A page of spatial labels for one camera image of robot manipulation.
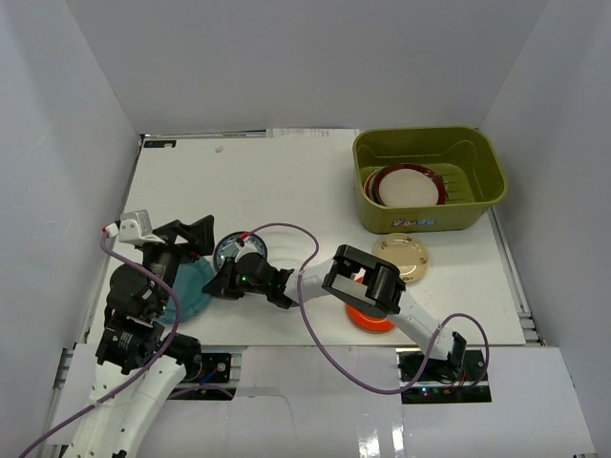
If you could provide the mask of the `teal scalloped plate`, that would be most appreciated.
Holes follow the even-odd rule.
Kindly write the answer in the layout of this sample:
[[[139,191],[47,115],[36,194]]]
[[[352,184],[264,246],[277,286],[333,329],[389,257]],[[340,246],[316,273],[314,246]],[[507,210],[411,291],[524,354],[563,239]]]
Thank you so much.
[[[180,323],[195,319],[209,305],[212,297],[202,288],[215,276],[213,266],[208,258],[195,262],[184,262],[179,265],[173,284],[173,290],[179,297],[181,305]]]

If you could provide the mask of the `dark red rimmed cream plate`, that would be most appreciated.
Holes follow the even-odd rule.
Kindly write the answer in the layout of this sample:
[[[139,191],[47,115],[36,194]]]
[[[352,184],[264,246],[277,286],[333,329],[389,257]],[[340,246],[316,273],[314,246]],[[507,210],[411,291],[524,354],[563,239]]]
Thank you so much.
[[[399,163],[381,169],[371,184],[379,204],[392,208],[420,208],[443,205],[446,191],[441,176],[412,163]]]

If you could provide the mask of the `red plate with teal flower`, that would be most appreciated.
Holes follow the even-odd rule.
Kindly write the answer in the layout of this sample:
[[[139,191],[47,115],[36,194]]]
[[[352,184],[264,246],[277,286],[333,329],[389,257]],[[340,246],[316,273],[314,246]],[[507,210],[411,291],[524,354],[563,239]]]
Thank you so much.
[[[364,192],[366,194],[366,196],[368,197],[368,199],[370,199],[371,201],[375,202],[376,204],[380,204],[379,199],[376,197],[374,189],[373,189],[373,184],[374,184],[374,180],[376,179],[376,176],[378,175],[379,171],[375,170],[373,171],[366,179],[365,183],[364,183]]]

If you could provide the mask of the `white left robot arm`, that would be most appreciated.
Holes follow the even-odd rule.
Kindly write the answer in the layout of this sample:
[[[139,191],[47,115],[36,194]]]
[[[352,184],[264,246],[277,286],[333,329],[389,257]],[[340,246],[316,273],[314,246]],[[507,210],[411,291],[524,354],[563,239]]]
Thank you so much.
[[[172,391],[200,374],[199,340],[158,319],[168,304],[181,317],[173,288],[179,267],[210,255],[214,246],[211,215],[154,228],[147,211],[137,210],[103,228],[100,247],[121,265],[109,281],[88,404],[49,431],[76,426],[65,456],[136,456]]]

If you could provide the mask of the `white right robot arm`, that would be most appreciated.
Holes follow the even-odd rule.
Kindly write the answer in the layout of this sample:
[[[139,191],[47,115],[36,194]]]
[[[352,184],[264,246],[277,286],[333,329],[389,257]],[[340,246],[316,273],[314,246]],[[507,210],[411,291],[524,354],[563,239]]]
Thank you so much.
[[[339,246],[333,258],[301,271],[275,268],[253,251],[229,257],[202,292],[227,300],[259,294],[282,309],[333,296],[368,317],[390,320],[429,353],[438,378],[453,380],[466,367],[466,340],[442,328],[441,321],[415,301],[398,267],[350,245]]]

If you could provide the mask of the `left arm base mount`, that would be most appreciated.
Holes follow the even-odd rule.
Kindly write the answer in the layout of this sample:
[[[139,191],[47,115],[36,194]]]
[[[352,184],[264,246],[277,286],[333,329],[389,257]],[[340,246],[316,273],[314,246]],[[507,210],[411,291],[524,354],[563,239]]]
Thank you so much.
[[[182,401],[231,401],[235,388],[231,381],[232,355],[201,352],[187,366],[186,376],[172,390],[169,398]]]

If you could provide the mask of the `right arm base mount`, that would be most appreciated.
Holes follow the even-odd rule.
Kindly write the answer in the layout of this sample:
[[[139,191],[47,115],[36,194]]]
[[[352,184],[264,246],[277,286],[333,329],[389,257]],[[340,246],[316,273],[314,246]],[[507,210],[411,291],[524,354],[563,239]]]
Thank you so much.
[[[401,394],[404,406],[488,404],[492,401],[488,376],[476,387],[470,385],[481,375],[484,356],[480,350],[468,350],[463,368],[453,373],[429,361],[418,382]]]

